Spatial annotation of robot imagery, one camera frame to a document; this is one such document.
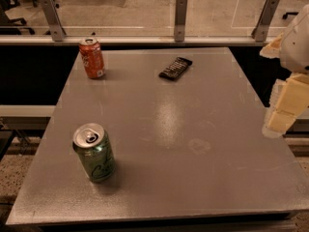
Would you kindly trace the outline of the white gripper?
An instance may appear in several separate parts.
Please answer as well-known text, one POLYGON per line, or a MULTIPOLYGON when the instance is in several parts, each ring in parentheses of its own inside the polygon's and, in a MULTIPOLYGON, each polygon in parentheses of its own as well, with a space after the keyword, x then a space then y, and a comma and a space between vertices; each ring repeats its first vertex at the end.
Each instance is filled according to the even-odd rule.
POLYGON ((309 106, 309 5, 305 5, 273 41, 260 50, 268 59, 280 59, 281 66, 293 72, 272 87, 262 134, 278 138, 309 106))

